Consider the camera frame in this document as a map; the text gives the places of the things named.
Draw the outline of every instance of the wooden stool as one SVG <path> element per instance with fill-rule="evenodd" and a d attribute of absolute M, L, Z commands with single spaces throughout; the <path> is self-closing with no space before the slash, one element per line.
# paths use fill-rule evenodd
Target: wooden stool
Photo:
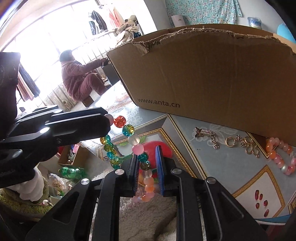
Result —
<path fill-rule="evenodd" d="M 90 107 L 92 103 L 94 103 L 94 100 L 90 97 L 86 97 L 83 101 L 81 101 L 82 104 L 84 104 L 85 107 Z"/>

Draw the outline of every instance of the green plastic bottle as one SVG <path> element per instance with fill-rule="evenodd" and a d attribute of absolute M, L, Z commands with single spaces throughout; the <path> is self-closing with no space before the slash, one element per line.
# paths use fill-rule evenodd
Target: green plastic bottle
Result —
<path fill-rule="evenodd" d="M 69 179 L 82 179 L 86 177 L 86 173 L 83 168 L 63 167 L 59 169 L 59 172 L 62 175 L 62 177 Z"/>

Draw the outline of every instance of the beaded bracelet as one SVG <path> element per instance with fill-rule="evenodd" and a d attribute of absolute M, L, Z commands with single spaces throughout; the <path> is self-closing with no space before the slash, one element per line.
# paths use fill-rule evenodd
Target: beaded bracelet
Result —
<path fill-rule="evenodd" d="M 296 158 L 293 157 L 291 160 L 291 165 L 288 166 L 285 164 L 285 161 L 282 159 L 282 157 L 275 150 L 273 150 L 273 148 L 277 146 L 283 149 L 283 151 L 287 152 L 288 155 L 292 153 L 293 147 L 289 146 L 287 143 L 284 143 L 283 140 L 279 140 L 277 137 L 269 138 L 268 143 L 266 144 L 266 151 L 269 153 L 269 157 L 277 164 L 277 167 L 280 168 L 284 174 L 289 176 L 295 171 Z"/>
<path fill-rule="evenodd" d="M 112 115 L 105 115 L 109 121 L 110 126 L 115 125 L 118 128 L 122 128 L 122 133 L 128 137 L 128 142 L 133 145 L 132 151 L 138 156 L 138 161 L 140 162 L 140 168 L 143 170 L 143 183 L 145 184 L 144 190 L 146 193 L 141 197 L 142 201 L 148 202 L 154 197 L 154 178 L 152 177 L 152 170 L 150 169 L 151 164 L 149 162 L 149 156 L 144 152 L 144 146 L 140 143 L 140 137 L 135 134 L 135 128 L 132 125 L 126 125 L 126 119 L 120 115 L 116 119 Z M 115 145 L 111 142 L 109 135 L 100 138 L 100 142 L 104 145 L 104 150 L 107 152 L 107 157 L 110 159 L 110 163 L 114 169 L 119 169 L 121 167 L 121 160 L 117 156 L 117 151 Z"/>

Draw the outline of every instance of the person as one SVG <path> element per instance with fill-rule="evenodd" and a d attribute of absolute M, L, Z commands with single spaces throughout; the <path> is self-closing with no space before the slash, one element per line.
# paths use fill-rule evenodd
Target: person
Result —
<path fill-rule="evenodd" d="M 62 66 L 62 79 L 68 94 L 76 101 L 85 100 L 92 90 L 102 95 L 111 85 L 104 85 L 101 76 L 91 73 L 92 70 L 107 63 L 108 59 L 96 59 L 86 65 L 75 60 L 71 50 L 60 54 L 59 61 Z"/>

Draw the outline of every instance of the cardboard tray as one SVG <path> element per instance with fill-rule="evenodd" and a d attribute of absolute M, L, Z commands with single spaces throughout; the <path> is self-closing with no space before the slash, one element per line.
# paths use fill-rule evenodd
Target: cardboard tray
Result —
<path fill-rule="evenodd" d="M 296 45 L 276 34 L 203 24 L 141 36 L 108 57 L 142 108 L 296 145 L 295 53 Z"/>

